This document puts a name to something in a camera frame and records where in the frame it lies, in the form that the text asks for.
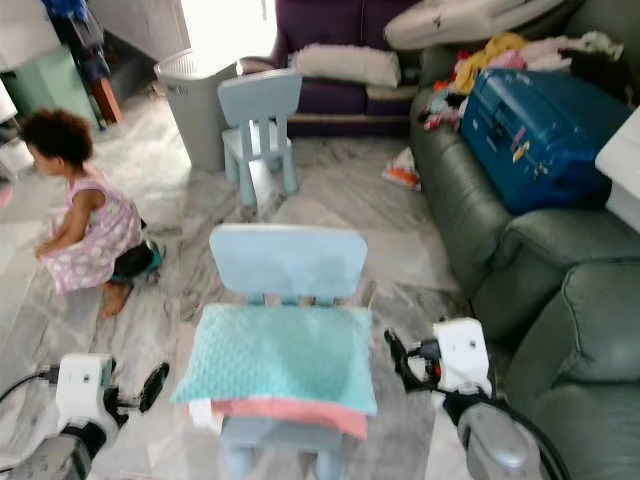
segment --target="purple sofa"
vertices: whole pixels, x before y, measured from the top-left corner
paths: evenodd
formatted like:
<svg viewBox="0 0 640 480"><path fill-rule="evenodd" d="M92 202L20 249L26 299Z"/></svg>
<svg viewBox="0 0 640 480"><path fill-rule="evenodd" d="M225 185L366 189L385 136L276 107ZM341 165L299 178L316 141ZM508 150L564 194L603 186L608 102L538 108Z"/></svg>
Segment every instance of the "purple sofa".
<svg viewBox="0 0 640 480"><path fill-rule="evenodd" d="M240 63L244 73L283 68L290 54L311 43L388 50L384 26L415 3L416 0L276 0L278 32L271 55L243 58ZM414 67L404 57L400 56L403 78L404 72ZM408 134L416 84L417 80L403 81L398 88L380 88L305 78L298 112L289 120L289 134Z"/></svg>

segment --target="laundry basket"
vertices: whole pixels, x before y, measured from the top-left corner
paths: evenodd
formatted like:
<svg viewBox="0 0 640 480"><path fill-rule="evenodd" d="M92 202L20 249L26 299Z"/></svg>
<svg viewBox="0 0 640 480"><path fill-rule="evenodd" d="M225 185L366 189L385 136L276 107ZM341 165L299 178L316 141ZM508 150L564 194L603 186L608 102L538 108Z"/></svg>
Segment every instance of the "laundry basket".
<svg viewBox="0 0 640 480"><path fill-rule="evenodd" d="M163 60L154 70L191 164L211 172L223 170L220 134L228 126L218 101L218 84L237 75L235 60L189 49Z"/></svg>

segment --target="blue suitcase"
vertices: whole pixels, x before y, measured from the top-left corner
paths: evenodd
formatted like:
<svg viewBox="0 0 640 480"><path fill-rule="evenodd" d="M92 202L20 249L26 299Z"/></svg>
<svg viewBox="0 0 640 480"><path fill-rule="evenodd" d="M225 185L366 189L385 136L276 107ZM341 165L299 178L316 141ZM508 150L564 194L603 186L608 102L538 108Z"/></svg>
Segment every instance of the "blue suitcase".
<svg viewBox="0 0 640 480"><path fill-rule="evenodd" d="M596 155L630 113L566 73L489 69L471 92L462 134L511 213L598 208L611 182Z"/></svg>

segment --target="child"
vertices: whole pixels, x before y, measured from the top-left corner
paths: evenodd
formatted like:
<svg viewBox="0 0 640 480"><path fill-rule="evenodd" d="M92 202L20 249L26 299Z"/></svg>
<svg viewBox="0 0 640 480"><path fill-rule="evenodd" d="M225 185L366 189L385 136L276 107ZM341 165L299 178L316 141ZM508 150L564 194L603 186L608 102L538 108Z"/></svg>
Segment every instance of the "child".
<svg viewBox="0 0 640 480"><path fill-rule="evenodd" d="M81 117L40 110L23 124L21 137L36 167L46 175L64 177L68 187L64 219L54 227L53 237L36 249L36 257L49 270L59 293L102 285L106 297L102 316L117 315L132 286L112 279L116 260L130 250L146 248L136 206L85 165L93 144L89 125Z"/></svg>

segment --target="marble floor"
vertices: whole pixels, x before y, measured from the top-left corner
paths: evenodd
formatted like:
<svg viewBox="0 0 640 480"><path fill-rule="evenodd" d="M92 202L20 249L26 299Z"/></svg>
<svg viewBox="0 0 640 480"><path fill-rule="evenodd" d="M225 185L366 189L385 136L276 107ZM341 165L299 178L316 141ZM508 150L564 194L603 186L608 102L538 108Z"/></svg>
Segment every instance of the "marble floor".
<svg viewBox="0 0 640 480"><path fill-rule="evenodd" d="M349 302L373 311L372 369L381 414L372 421L371 438L353 449L350 478L423 480L459 466L453 448L431 446L434 422L440 427L430 401L404 395L381 340L387 326L419 339L432 322L468 308L424 196L381 178L385 163L406 141L296 140L300 192L287 198L280 176L255 162L259 206L251 212L240 207L223 174L190 168L164 99L142 95L125 111L124 123L96 134L94 163L135 200L149 235L166 248L160 280L139 285L125 310L107 321L98 320L98 292L57 297L33 249L47 217L62 205L63 185L23 172L11 204L0 210L0 391L65 353L92 351L114 355L116 382L135 393L150 370L167 360L171 375L157 404L144 416L134 414L117 443L98 455L94 477L227 478L215 453L217 439L192 427L184 409L168 400L186 367L203 306L241 300L218 278L208 247L212 228L222 222L353 228L365 236L369 254L359 291ZM33 384L1 406L0 466L18 461L53 430L51 400L50 387ZM429 458L427 468L430 446L444 453L437 461ZM270 454L252 478L303 478L296 465L293 457Z"/></svg>

